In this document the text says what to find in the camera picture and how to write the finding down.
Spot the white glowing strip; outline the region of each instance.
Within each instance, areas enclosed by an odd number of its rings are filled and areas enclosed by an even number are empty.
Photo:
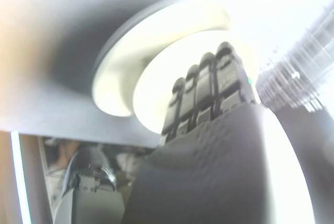
[[[18,192],[19,201],[20,201],[22,223],[31,224],[25,175],[23,173],[19,133],[11,132],[10,136],[11,136],[11,146],[13,149],[15,177],[16,177],[16,184],[17,184],[17,192]]]

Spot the light strip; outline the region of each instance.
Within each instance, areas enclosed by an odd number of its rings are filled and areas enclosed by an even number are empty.
[[[22,223],[31,224],[25,175],[23,173],[19,133],[11,132],[10,137],[11,137],[11,146],[13,149],[15,177],[16,177],[16,184],[17,184],[17,192],[18,192],[19,201],[20,201]]]

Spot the white plate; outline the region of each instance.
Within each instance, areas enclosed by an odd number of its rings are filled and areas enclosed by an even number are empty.
[[[251,46],[227,31],[203,31],[182,38],[160,52],[142,73],[134,93],[134,110],[149,130],[160,133],[174,82],[185,77],[193,64],[199,64],[206,52],[216,53],[220,43],[228,41],[241,57],[247,75],[255,83],[257,55]]]
[[[101,51],[92,86],[96,106],[111,115],[133,114],[136,83],[160,51],[192,33],[229,28],[230,18],[222,6],[203,0],[168,1],[142,11]]]

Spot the robotic hand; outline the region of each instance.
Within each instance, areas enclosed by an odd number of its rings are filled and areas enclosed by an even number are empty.
[[[142,165],[124,214],[121,201],[106,201],[116,192],[82,197],[82,207],[95,209],[90,220],[119,223],[123,215],[122,224],[313,224],[293,148],[275,115],[256,103],[250,83],[228,43],[216,55],[205,54],[175,82],[162,146]],[[79,184],[66,191],[71,198],[83,194]],[[67,211],[68,223],[92,223],[79,221],[76,215],[88,212],[78,206]],[[101,219],[106,215],[116,218]]]

